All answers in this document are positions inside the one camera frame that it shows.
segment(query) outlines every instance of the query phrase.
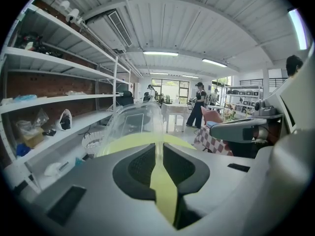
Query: clear plastic cover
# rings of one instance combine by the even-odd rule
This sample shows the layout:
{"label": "clear plastic cover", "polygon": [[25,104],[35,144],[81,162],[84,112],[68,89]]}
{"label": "clear plastic cover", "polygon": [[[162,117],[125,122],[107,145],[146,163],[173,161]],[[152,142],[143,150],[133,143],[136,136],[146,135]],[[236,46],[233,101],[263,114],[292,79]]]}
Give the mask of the clear plastic cover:
{"label": "clear plastic cover", "polygon": [[154,102],[127,105],[113,114],[96,157],[127,148],[156,144],[156,156],[162,158],[163,122]]}

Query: white ceiling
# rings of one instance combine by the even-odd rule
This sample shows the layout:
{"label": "white ceiling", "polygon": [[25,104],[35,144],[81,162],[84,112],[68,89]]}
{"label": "white ceiling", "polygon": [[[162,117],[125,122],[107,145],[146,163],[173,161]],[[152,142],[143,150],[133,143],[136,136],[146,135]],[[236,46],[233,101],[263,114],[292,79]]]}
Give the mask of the white ceiling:
{"label": "white ceiling", "polygon": [[[57,0],[53,7],[59,7]],[[69,0],[89,27],[143,73],[168,71],[220,78],[242,71],[283,66],[297,52],[286,0]],[[117,9],[130,37],[128,47],[105,11]],[[145,56],[173,51],[177,57]],[[227,68],[204,63],[223,62]]]}

